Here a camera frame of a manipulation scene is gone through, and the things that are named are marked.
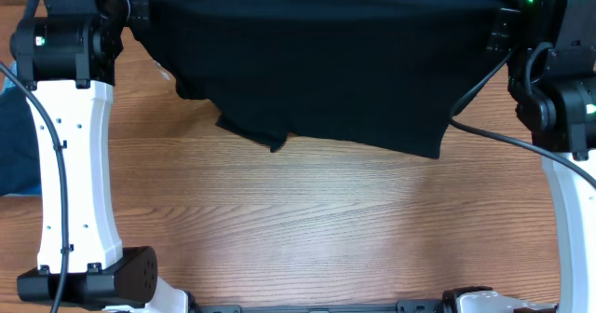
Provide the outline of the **black t-shirt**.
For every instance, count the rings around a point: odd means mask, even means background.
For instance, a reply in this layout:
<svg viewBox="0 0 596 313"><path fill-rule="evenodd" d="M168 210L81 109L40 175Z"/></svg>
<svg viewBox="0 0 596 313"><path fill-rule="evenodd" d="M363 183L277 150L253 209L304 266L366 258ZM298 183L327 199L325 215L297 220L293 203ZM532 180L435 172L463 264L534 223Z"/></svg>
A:
<svg viewBox="0 0 596 313"><path fill-rule="evenodd" d="M272 151L293 134L438 158L450 108L503 59L496 13L521 1L149 0L132 32L180 97Z"/></svg>

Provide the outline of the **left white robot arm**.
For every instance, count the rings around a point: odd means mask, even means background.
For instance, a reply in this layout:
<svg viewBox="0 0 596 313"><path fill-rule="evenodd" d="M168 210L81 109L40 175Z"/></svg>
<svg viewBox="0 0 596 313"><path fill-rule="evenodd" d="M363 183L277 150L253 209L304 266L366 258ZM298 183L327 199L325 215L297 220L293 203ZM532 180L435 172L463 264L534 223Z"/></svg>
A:
<svg viewBox="0 0 596 313"><path fill-rule="evenodd" d="M127 27L149 23L149 0L28 0L10 39L7 77L34 120L43 228L19 298L88 311L193 313L196 301L158 274L156 252L127 248L112 206L108 129L115 61Z"/></svg>

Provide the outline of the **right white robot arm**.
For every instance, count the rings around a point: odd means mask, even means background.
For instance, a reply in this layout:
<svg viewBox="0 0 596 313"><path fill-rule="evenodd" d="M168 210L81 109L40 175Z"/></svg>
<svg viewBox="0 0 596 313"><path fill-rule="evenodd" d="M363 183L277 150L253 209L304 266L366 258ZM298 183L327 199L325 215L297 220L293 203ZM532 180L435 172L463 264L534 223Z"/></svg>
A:
<svg viewBox="0 0 596 313"><path fill-rule="evenodd" d="M542 157L560 255L560 299L533 303L487 287L443 293L438 312L592 312L595 309L595 0L523 0L502 8L489 48L505 51L508 91L530 131L525 143L453 121L457 129Z"/></svg>

